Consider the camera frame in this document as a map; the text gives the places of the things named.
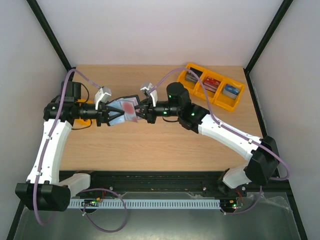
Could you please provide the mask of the yellow three-compartment tray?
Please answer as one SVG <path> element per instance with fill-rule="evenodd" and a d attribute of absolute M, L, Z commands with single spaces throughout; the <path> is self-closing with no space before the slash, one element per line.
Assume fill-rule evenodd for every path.
<path fill-rule="evenodd" d="M 210 103 L 229 112 L 233 112 L 236 109 L 245 90 L 243 83 L 194 63 L 188 63 L 186 68 L 193 71 L 198 78 L 188 71 L 183 71 L 177 81 L 191 95 L 203 100 L 206 99 L 205 95 L 208 95 Z"/>

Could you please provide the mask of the black aluminium frame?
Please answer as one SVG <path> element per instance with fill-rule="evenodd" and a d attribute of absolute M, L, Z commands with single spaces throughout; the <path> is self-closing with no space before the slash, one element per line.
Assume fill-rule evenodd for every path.
<path fill-rule="evenodd" d="M 290 8 L 292 3 L 293 2 L 291 0 L 282 1 L 280 7 L 278 8 L 276 14 L 274 15 L 274 17 L 272 19 L 270 25 L 268 26 L 266 32 L 264 33 L 258 47 L 254 51 L 254 54 L 252 55 L 247 67 L 243 69 L 246 81 L 249 84 L 249 92 L 251 94 L 251 99 L 253 100 L 253 106 L 254 106 L 254 109 L 255 109 L 255 112 L 257 115 L 257 119 L 258 119 L 258 123 L 260 126 L 260 130 L 261 130 L 263 136 L 265 136 L 267 134 L 266 125 L 263 120 L 262 111 L 261 111 L 261 108 L 259 107 L 257 95 L 254 91 L 254 87 L 253 87 L 253 84 L 252 84 L 252 81 L 250 78 L 250 72 L 254 68 L 254 66 L 257 63 L 259 57 L 261 56 L 263 50 L 267 46 L 272 35 L 276 31 L 277 27 L 279 26 L 280 22 L 282 21 L 283 17 L 287 13 L 287 11 Z M 49 39 L 51 45 L 53 46 L 54 50 L 56 51 L 63 66 L 65 67 L 66 70 L 70 70 L 71 65 L 70 65 L 65 53 L 63 52 L 63 50 L 59 44 L 59 41 L 57 40 L 54 32 L 52 31 L 52 28 L 50 27 L 50 24 L 48 23 L 44 13 L 42 12 L 41 7 L 39 6 L 38 2 L 36 0 L 29 0 L 28 4 L 29 4 L 31 10 L 33 11 L 34 16 L 37 18 L 43 31 L 45 32 L 47 38 Z M 293 207 L 293 216 L 294 216 L 295 222 L 297 224 L 298 233 L 299 233 L 302 240 L 306 240 L 307 234 L 306 234 L 305 228 L 303 226 L 295 199 L 293 197 L 290 198 L 289 203 Z M 15 216 L 13 218 L 11 227 L 10 227 L 8 235 L 7 235 L 8 240 L 14 239 L 14 236 L 16 235 L 19 221 L 21 219 L 21 215 L 23 212 L 23 208 L 24 208 L 24 204 L 22 202 L 20 202 L 18 204 Z"/>

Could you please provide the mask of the blue card stack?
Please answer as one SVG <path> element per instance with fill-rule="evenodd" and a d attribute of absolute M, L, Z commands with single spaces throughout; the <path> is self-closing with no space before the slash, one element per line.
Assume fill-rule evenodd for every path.
<path fill-rule="evenodd" d="M 241 92 L 240 88 L 234 87 L 230 84 L 226 84 L 223 88 L 222 94 L 231 98 L 231 99 L 236 99 Z"/>

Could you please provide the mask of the red card stack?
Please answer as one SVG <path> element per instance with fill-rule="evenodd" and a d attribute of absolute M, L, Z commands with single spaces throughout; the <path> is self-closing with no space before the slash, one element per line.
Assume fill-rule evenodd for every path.
<path fill-rule="evenodd" d="M 206 90 L 215 93 L 220 86 L 221 82 L 215 78 L 207 76 L 206 79 L 203 81 L 204 87 Z"/>

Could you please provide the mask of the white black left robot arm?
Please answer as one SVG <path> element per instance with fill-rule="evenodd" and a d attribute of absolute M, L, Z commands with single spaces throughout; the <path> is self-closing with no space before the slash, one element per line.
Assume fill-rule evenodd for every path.
<path fill-rule="evenodd" d="M 18 183 L 15 194 L 29 210 L 63 212 L 71 198 L 90 187 L 88 173 L 75 173 L 60 181 L 59 172 L 67 138 L 77 119 L 108 124 L 114 110 L 107 102 L 112 92 L 98 89 L 94 103 L 80 102 L 80 82 L 64 81 L 61 95 L 44 109 L 43 135 L 34 165 L 25 183 Z"/>

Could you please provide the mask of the black card stack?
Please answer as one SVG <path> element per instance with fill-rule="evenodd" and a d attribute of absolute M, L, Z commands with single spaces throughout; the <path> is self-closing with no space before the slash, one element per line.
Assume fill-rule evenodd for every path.
<path fill-rule="evenodd" d="M 196 68 L 193 68 L 191 67 L 190 70 L 195 73 L 197 75 L 198 78 L 201 77 L 201 75 L 203 74 L 203 72 L 201 70 L 198 70 Z M 198 82 L 198 79 L 197 77 L 195 77 L 194 74 L 192 74 L 191 72 L 187 72 L 186 75 L 185 75 L 185 80 L 188 81 L 188 82 L 191 82 L 191 83 L 194 83 L 196 84 Z"/>

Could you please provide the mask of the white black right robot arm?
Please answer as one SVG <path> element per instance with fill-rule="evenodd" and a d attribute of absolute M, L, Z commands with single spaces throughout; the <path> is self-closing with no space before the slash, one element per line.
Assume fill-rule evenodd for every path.
<path fill-rule="evenodd" d="M 157 117 L 176 116 L 183 128 L 224 144 L 246 160 L 245 164 L 224 172 L 222 181 L 218 183 L 218 191 L 222 195 L 229 196 L 238 186 L 248 183 L 265 186 L 272 178 L 279 165 L 275 157 L 279 152 L 272 137 L 260 138 L 214 120 L 208 109 L 192 103 L 188 90 L 179 82 L 167 86 L 166 101 L 158 100 L 151 83 L 144 84 L 140 90 L 146 99 L 136 109 L 148 123 L 155 123 Z"/>

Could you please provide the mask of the small yellow plastic bin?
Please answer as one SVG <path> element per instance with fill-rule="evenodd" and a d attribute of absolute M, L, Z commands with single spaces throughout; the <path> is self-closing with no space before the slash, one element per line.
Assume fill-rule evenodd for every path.
<path fill-rule="evenodd" d="M 89 104 L 93 103 L 92 100 L 85 100 L 84 98 L 79 99 L 78 102 L 79 103 L 89 103 Z M 75 120 L 75 124 L 76 124 L 76 126 L 78 126 L 80 128 L 84 128 L 84 127 L 89 127 L 91 125 L 91 122 L 88 119 L 80 118 L 80 119 Z"/>

